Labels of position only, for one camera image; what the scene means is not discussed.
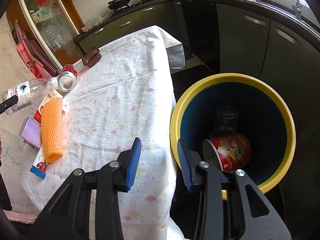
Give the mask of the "purple cardboard box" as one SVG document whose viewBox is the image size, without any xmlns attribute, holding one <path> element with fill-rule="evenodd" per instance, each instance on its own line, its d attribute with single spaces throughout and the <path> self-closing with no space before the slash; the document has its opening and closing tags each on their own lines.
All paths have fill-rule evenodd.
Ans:
<svg viewBox="0 0 320 240">
<path fill-rule="evenodd" d="M 35 148 L 40 148 L 42 145 L 41 125 L 31 117 L 25 118 L 18 136 Z"/>
</svg>

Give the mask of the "gas stove top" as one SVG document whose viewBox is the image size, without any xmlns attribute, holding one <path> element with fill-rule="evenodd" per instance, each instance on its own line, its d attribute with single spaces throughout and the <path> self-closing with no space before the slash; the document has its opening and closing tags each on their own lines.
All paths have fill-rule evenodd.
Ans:
<svg viewBox="0 0 320 240">
<path fill-rule="evenodd" d="M 150 3 L 153 1 L 156 1 L 156 0 L 133 0 L 127 4 L 123 3 L 122 5 L 112 5 L 110 2 L 110 3 L 108 3 L 108 9 L 110 9 L 112 11 L 112 15 L 116 15 L 116 14 L 123 12 L 127 9 L 131 9 L 131 8 L 137 7 L 139 5 L 145 5 L 146 3 Z"/>
</svg>

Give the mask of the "tall chrome kitchen faucet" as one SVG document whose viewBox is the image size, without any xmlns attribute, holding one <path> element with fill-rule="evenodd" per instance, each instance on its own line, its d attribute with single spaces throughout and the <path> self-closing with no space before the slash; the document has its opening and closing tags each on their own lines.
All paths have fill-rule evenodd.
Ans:
<svg viewBox="0 0 320 240">
<path fill-rule="evenodd" d="M 300 0 L 296 0 L 296 3 L 292 5 L 292 10 L 295 12 L 296 18 L 298 20 L 302 20 L 302 7 L 303 5 L 300 3 Z"/>
</svg>

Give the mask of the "black wok with lid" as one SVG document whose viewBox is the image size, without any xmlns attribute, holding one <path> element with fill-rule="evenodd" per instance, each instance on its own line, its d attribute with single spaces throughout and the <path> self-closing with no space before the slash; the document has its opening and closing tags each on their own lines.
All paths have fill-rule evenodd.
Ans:
<svg viewBox="0 0 320 240">
<path fill-rule="evenodd" d="M 131 0 L 112 0 L 108 2 L 108 8 L 110 10 L 118 10 L 124 6 L 127 6 Z"/>
</svg>

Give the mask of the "green lower kitchen cabinets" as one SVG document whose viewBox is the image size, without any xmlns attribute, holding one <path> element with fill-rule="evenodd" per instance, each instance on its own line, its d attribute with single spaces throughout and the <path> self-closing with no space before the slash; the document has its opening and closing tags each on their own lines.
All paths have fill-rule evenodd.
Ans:
<svg viewBox="0 0 320 240">
<path fill-rule="evenodd" d="M 83 51 L 157 25 L 213 73 L 241 73 L 289 106 L 299 142 L 319 130 L 319 33 L 281 9 L 247 0 L 155 0 L 125 7 L 75 42 Z"/>
</svg>

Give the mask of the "orange foam mesh sleeve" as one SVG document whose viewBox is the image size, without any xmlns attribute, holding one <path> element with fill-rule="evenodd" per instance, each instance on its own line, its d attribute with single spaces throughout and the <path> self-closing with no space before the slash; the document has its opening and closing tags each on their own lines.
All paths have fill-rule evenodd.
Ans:
<svg viewBox="0 0 320 240">
<path fill-rule="evenodd" d="M 52 98 L 43 108 L 41 136 L 44 159 L 53 163 L 62 157 L 62 99 Z"/>
</svg>

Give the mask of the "red checkered apron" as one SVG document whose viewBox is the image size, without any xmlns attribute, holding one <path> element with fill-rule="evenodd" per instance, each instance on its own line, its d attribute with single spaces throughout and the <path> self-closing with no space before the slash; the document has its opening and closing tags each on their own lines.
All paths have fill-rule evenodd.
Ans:
<svg viewBox="0 0 320 240">
<path fill-rule="evenodd" d="M 18 39 L 18 43 L 16 46 L 17 52 L 19 53 L 27 68 L 33 73 L 36 78 L 52 78 L 52 76 L 43 67 L 43 64 L 31 54 L 26 43 L 28 39 L 24 31 L 18 24 L 17 20 L 15 21 L 15 32 Z"/>
</svg>

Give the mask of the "white blue snack wrapper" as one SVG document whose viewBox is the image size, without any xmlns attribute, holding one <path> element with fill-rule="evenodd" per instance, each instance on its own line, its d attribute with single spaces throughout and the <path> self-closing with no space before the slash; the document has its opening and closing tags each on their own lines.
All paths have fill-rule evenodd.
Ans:
<svg viewBox="0 0 320 240">
<path fill-rule="evenodd" d="M 46 177 L 48 163 L 45 162 L 44 155 L 42 153 L 38 154 L 30 168 L 30 172 L 40 179 Z"/>
</svg>

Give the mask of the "plastic bag on counter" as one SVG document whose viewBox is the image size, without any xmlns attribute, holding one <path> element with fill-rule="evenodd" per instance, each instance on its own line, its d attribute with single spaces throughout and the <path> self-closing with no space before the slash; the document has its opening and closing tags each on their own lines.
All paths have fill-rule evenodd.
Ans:
<svg viewBox="0 0 320 240">
<path fill-rule="evenodd" d="M 87 33 L 97 25 L 104 23 L 106 20 L 108 20 L 108 18 L 108 15 L 98 15 L 94 18 L 90 18 L 86 21 L 85 26 L 82 27 L 81 30 L 83 33 Z"/>
</svg>

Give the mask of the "white floral tablecloth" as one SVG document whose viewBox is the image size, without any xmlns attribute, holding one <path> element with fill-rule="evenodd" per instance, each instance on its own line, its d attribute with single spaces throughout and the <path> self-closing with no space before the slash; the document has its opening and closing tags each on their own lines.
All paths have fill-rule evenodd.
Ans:
<svg viewBox="0 0 320 240">
<path fill-rule="evenodd" d="M 169 215 L 177 169 L 169 136 L 176 105 L 170 71 L 184 67 L 183 46 L 151 26 L 104 45 L 100 53 L 91 68 L 75 64 L 76 86 L 63 99 L 63 156 L 40 179 L 30 171 L 35 154 L 25 150 L 22 187 L 42 210 L 74 169 L 98 170 L 140 138 L 134 185 L 119 194 L 124 237 L 183 239 Z"/>
</svg>

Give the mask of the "brown plastic tray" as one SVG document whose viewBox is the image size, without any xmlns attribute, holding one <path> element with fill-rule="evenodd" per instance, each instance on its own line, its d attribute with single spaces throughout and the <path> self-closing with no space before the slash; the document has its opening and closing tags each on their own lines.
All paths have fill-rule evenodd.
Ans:
<svg viewBox="0 0 320 240">
<path fill-rule="evenodd" d="M 101 58 L 102 55 L 100 50 L 94 46 L 82 57 L 82 63 L 84 66 L 92 68 L 101 60 Z"/>
</svg>

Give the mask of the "red white milk carton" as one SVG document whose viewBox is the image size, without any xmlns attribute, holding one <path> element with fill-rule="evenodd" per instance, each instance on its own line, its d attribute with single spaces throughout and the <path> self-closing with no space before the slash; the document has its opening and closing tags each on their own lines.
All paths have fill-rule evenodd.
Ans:
<svg viewBox="0 0 320 240">
<path fill-rule="evenodd" d="M 39 124 L 41 123 L 43 108 L 52 98 L 63 98 L 63 96 L 54 89 L 43 98 L 33 117 L 33 119 L 35 119 Z"/>
</svg>

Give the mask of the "red instant noodle cup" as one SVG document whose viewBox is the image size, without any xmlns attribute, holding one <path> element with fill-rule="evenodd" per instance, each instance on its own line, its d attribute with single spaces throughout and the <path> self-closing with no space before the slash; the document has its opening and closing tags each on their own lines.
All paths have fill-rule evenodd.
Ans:
<svg viewBox="0 0 320 240">
<path fill-rule="evenodd" d="M 204 160 L 225 172 L 242 168 L 252 155 L 251 145 L 243 134 L 211 137 L 203 141 L 202 149 Z"/>
</svg>

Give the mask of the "red cola can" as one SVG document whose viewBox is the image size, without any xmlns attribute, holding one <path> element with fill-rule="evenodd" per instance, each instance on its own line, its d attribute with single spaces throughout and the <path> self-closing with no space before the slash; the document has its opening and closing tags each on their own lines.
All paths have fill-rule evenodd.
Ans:
<svg viewBox="0 0 320 240">
<path fill-rule="evenodd" d="M 70 92 L 76 85 L 78 72 L 72 64 L 63 67 L 61 74 L 57 76 L 58 88 L 62 92 Z"/>
</svg>

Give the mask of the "clear plastic water bottle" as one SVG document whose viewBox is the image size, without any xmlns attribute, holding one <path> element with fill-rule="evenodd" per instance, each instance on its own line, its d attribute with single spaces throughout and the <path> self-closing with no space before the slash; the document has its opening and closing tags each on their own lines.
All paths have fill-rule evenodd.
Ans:
<svg viewBox="0 0 320 240">
<path fill-rule="evenodd" d="M 6 115 L 12 115 L 25 107 L 40 102 L 51 90 L 58 88 L 56 77 L 51 79 L 31 79 L 16 85 L 2 93 L 2 102 L 16 95 L 18 103 L 5 111 Z"/>
</svg>

